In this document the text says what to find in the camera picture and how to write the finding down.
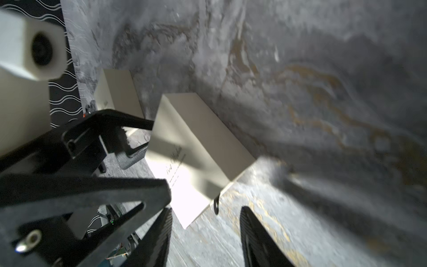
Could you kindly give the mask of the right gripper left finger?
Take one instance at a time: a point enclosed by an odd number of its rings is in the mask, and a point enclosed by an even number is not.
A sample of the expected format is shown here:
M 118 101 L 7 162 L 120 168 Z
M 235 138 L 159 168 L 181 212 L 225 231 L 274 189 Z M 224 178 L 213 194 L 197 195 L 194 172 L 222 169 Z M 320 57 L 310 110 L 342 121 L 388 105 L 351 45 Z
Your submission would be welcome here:
M 122 267 L 165 267 L 172 234 L 172 209 L 165 208 Z

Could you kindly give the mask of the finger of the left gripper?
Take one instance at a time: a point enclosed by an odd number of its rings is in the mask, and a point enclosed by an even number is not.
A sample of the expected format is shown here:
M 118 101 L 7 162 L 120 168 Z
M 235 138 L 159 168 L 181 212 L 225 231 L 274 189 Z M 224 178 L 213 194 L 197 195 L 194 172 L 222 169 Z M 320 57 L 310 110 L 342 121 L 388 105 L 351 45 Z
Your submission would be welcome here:
M 122 217 L 80 239 L 64 215 L 85 208 L 137 202 Z M 3 267 L 96 267 L 148 220 L 169 208 L 161 179 L 82 178 L 8 174 L 1 177 Z
M 53 129 L 1 157 L 3 174 L 93 174 L 108 154 L 126 170 L 145 156 L 148 144 L 132 148 L 125 127 L 153 129 L 152 120 L 101 110 Z

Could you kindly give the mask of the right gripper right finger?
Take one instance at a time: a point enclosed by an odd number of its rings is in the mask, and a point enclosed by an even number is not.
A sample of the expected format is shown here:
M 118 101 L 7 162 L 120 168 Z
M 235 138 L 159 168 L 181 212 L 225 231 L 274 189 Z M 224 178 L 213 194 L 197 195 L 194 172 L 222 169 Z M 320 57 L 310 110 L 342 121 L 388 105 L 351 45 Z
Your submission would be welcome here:
M 248 206 L 240 211 L 240 231 L 246 267 L 294 267 Z

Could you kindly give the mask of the cream drawer jewelry box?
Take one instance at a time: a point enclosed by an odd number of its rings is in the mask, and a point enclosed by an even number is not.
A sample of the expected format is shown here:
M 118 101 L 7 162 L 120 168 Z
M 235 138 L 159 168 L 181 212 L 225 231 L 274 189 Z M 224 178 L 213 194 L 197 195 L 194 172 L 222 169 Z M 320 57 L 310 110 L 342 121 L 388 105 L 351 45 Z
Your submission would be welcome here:
M 98 110 L 113 109 L 145 118 L 129 70 L 102 69 L 93 96 Z

